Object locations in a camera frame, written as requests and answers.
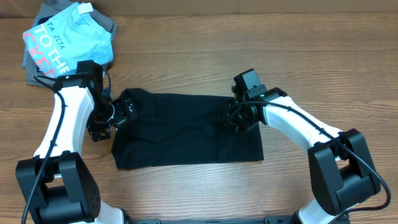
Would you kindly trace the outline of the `black t-shirt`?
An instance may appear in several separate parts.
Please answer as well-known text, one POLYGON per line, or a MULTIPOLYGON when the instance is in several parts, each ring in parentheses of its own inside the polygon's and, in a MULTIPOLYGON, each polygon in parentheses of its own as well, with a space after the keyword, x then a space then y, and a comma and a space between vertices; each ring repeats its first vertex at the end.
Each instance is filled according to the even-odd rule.
POLYGON ((111 153, 118 169, 257 162, 264 158, 259 126, 236 133, 218 121, 225 96, 124 90, 137 118, 116 131, 111 153))

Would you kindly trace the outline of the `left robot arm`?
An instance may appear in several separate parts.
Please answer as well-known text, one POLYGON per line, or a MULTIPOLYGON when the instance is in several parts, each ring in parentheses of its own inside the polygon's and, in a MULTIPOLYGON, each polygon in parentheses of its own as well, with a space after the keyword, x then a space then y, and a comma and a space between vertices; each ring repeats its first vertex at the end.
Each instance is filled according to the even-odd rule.
POLYGON ((82 159, 85 132, 94 142, 109 139, 113 128, 135 120, 131 99, 114 100, 103 85, 107 71, 92 60, 77 63, 74 74, 35 79, 54 93, 52 117, 33 158, 19 161, 16 178, 25 199, 21 222, 132 223, 123 209, 103 202, 82 159))

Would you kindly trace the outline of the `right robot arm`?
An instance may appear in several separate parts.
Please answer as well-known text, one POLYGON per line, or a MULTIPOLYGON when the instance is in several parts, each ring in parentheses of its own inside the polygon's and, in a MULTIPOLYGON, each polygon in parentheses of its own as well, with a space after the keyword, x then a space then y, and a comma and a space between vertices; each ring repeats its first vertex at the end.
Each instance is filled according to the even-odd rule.
POLYGON ((285 134, 308 156, 314 199, 291 216, 266 223, 349 223, 357 204, 378 194, 381 180, 364 136, 316 119, 280 88, 268 90, 254 69, 234 78, 234 101, 226 102, 221 121, 236 133, 262 122, 285 134))

